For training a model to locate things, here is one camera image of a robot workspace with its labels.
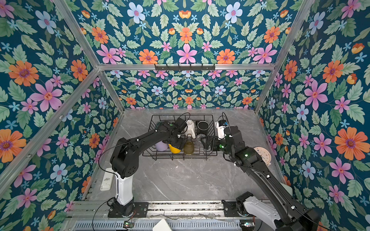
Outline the clear glass cup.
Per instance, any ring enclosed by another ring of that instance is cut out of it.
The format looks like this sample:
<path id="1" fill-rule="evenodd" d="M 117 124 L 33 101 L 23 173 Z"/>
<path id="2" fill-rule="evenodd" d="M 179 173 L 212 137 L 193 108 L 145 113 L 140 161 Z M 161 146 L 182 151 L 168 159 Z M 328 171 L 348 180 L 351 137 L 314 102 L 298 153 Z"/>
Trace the clear glass cup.
<path id="1" fill-rule="evenodd" d="M 196 144 L 197 145 L 202 145 L 202 141 L 206 140 L 206 135 L 205 134 L 199 134 L 196 136 Z"/>

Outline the yellow mug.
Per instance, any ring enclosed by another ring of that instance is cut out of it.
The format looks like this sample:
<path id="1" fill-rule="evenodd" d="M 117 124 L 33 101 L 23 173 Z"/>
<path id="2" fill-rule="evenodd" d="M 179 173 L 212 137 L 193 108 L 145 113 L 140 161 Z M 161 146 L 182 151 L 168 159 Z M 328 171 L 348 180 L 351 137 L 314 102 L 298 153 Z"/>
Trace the yellow mug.
<path id="1" fill-rule="evenodd" d="M 173 147 L 172 145 L 169 144 L 169 148 L 170 148 L 170 151 L 173 153 L 173 154 L 179 154 L 181 152 L 180 149 L 178 148 L 175 148 Z"/>

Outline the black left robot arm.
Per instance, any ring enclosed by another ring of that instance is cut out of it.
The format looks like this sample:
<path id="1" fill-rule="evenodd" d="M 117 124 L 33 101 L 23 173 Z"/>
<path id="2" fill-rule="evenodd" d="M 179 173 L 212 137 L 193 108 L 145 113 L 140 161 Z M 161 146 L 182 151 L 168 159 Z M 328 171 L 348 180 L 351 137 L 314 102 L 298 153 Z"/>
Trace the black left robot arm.
<path id="1" fill-rule="evenodd" d="M 139 158 L 144 151 L 158 142 L 163 142 L 182 150 L 185 139 L 181 137 L 188 127 L 187 122 L 178 118 L 175 122 L 161 121 L 152 130 L 136 138 L 121 138 L 110 158 L 111 168 L 116 177 L 116 195 L 110 205 L 108 215 L 130 217 L 135 212 L 133 196 L 133 175 L 139 168 Z"/>

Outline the black mug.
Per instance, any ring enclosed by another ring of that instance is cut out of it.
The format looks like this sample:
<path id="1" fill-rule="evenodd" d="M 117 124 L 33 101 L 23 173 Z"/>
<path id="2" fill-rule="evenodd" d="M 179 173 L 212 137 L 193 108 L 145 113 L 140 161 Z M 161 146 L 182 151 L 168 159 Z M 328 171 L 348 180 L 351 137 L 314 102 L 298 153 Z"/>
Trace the black mug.
<path id="1" fill-rule="evenodd" d="M 207 121 L 198 121 L 197 122 L 197 134 L 198 135 L 207 135 L 210 128 L 210 124 Z"/>

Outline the olive green glass cup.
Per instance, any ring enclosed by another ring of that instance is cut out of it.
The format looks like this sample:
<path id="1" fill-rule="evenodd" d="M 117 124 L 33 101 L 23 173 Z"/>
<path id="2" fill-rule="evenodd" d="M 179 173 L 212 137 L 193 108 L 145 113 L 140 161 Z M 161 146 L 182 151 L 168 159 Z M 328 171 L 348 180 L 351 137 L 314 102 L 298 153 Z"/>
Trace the olive green glass cup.
<path id="1" fill-rule="evenodd" d="M 192 141 L 187 141 L 184 146 L 184 154 L 185 155 L 193 155 L 195 152 L 195 145 Z"/>

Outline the white faceted mug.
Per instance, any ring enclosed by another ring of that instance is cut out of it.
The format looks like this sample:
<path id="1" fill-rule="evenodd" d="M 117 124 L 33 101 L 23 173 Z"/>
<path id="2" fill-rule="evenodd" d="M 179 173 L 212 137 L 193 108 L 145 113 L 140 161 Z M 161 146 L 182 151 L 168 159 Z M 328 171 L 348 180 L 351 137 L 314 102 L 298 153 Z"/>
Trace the white faceted mug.
<path id="1" fill-rule="evenodd" d="M 193 122 L 193 120 L 187 121 L 187 129 L 185 131 L 185 136 L 187 138 L 192 138 L 192 139 L 196 138 L 195 123 Z"/>

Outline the lavender cup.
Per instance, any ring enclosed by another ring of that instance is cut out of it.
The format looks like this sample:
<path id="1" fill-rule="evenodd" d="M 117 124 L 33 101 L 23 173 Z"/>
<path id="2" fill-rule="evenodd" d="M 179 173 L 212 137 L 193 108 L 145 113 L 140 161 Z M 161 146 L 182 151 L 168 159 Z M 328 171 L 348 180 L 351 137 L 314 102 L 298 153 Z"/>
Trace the lavender cup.
<path id="1" fill-rule="evenodd" d="M 169 148 L 168 144 L 162 141 L 156 143 L 155 146 L 158 152 L 164 152 Z"/>

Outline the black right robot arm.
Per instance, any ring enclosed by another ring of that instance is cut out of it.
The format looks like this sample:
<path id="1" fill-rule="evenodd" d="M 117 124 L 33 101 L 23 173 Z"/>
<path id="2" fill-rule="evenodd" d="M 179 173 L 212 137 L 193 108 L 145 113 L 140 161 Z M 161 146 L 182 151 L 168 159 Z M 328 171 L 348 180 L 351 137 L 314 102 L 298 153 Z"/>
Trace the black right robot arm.
<path id="1" fill-rule="evenodd" d="M 224 129 L 224 138 L 204 137 L 201 142 L 206 148 L 221 151 L 233 163 L 246 173 L 263 190 L 272 205 L 260 202 L 252 193 L 246 192 L 237 198 L 240 214 L 252 214 L 275 231 L 315 231 L 319 226 L 320 216 L 313 209 L 308 209 L 284 188 L 273 176 L 257 151 L 248 147 L 238 127 Z"/>

